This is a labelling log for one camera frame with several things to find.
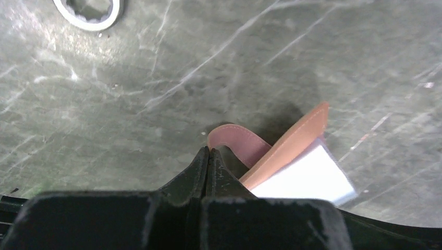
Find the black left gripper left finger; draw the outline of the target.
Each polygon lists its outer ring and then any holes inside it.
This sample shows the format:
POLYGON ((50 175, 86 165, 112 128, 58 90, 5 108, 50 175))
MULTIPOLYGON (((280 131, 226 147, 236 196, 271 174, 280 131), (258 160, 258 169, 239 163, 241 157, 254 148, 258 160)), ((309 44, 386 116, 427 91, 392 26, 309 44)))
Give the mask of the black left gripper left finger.
POLYGON ((1 249, 198 249, 210 151, 155 191, 45 192, 1 216, 1 249))

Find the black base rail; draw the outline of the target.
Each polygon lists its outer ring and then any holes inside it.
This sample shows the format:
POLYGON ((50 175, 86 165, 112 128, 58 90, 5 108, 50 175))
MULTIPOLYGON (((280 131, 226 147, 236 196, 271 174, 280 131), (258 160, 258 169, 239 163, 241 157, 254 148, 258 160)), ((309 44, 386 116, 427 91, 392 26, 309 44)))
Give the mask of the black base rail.
MULTIPOLYGON (((1 197, 1 216, 15 215, 27 199, 1 197)), ((342 210, 352 249, 441 249, 441 229, 402 226, 367 219, 342 210)), ((200 210, 201 249, 201 210, 200 210)))

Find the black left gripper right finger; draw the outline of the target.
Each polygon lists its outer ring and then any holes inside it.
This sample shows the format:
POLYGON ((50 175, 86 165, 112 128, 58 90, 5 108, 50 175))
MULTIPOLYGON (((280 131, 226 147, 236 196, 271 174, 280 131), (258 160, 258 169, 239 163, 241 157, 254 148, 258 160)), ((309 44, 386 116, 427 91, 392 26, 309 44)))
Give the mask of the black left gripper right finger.
POLYGON ((320 199, 254 197, 213 149, 201 204, 201 249, 352 249, 338 209, 320 199))

